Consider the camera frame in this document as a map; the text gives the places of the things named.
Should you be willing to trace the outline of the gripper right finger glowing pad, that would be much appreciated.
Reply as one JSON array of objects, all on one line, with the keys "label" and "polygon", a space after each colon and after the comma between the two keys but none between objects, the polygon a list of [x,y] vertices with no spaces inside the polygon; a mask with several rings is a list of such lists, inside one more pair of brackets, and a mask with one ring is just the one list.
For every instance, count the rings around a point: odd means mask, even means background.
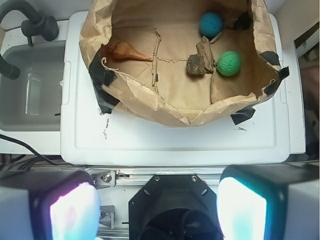
[{"label": "gripper right finger glowing pad", "polygon": [[229,165],[217,190],[227,240],[318,240],[318,164]]}]

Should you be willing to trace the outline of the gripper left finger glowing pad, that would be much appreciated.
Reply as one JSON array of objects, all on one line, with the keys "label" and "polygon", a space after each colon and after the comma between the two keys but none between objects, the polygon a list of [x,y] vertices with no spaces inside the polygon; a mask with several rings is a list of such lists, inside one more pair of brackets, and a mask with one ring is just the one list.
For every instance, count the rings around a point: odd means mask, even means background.
[{"label": "gripper left finger glowing pad", "polygon": [[76,171],[3,171],[2,240],[93,240],[100,197],[91,175]]}]

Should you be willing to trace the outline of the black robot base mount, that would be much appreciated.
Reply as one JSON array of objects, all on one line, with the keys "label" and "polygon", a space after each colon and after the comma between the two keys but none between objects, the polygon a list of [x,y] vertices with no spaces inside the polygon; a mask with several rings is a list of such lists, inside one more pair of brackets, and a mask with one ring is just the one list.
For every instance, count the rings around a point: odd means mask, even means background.
[{"label": "black robot base mount", "polygon": [[128,202],[131,240],[222,240],[216,193],[196,174],[156,174]]}]

